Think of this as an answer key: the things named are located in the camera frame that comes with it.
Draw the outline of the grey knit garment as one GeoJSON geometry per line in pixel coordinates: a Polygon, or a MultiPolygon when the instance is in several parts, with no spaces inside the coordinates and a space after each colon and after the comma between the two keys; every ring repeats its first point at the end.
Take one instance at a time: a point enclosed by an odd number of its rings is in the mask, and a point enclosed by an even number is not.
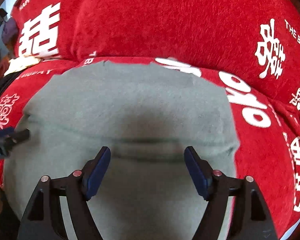
{"type": "Polygon", "coordinates": [[[207,203],[184,163],[198,155],[234,177],[239,147],[223,88],[151,63],[99,62],[54,76],[23,108],[30,139],[4,165],[8,202],[21,217],[43,175],[68,176],[111,150],[88,203],[104,239],[191,239],[207,203]]]}

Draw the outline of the grey clothes pile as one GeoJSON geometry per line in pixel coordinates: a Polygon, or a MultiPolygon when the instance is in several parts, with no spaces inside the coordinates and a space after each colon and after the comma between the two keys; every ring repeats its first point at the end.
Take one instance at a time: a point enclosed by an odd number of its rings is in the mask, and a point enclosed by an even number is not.
{"type": "Polygon", "coordinates": [[[0,61],[6,56],[14,57],[13,42],[18,31],[16,21],[7,19],[7,12],[0,8],[0,61]]]}

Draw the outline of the cream cloth at bedside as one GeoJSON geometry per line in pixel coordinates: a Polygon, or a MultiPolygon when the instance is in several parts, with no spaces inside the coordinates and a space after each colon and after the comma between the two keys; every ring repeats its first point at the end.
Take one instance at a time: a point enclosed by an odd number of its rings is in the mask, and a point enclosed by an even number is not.
{"type": "Polygon", "coordinates": [[[42,61],[41,58],[34,57],[34,56],[21,56],[16,59],[11,59],[9,61],[9,68],[4,73],[4,76],[11,74],[11,73],[16,73],[16,72],[25,70],[29,67],[37,65],[41,61],[42,61]]]}

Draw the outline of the red wedding blanket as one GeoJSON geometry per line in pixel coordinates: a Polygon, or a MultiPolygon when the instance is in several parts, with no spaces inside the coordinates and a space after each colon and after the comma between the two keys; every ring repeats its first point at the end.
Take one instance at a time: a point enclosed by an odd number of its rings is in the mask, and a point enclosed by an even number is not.
{"type": "MultiPolygon", "coordinates": [[[[67,60],[43,61],[22,72],[0,96],[0,130],[8,127],[21,130],[18,124],[23,117],[23,108],[54,76],[99,62],[154,63],[195,75],[223,88],[239,140],[234,154],[234,177],[252,176],[255,179],[279,238],[300,222],[300,116],[229,72],[161,58],[114,57],[81,64],[67,60]]],[[[0,185],[7,205],[12,209],[4,188],[6,160],[0,161],[0,185]]],[[[16,219],[21,219],[22,216],[18,217],[13,209],[12,212],[16,219]]]]}

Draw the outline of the red rolled quilt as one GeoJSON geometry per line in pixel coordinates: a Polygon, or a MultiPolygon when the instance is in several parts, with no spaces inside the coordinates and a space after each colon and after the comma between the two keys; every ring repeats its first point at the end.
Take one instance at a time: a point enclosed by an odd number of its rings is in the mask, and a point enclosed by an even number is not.
{"type": "Polygon", "coordinates": [[[300,15],[289,0],[17,0],[12,16],[17,55],[174,58],[300,112],[300,15]]]}

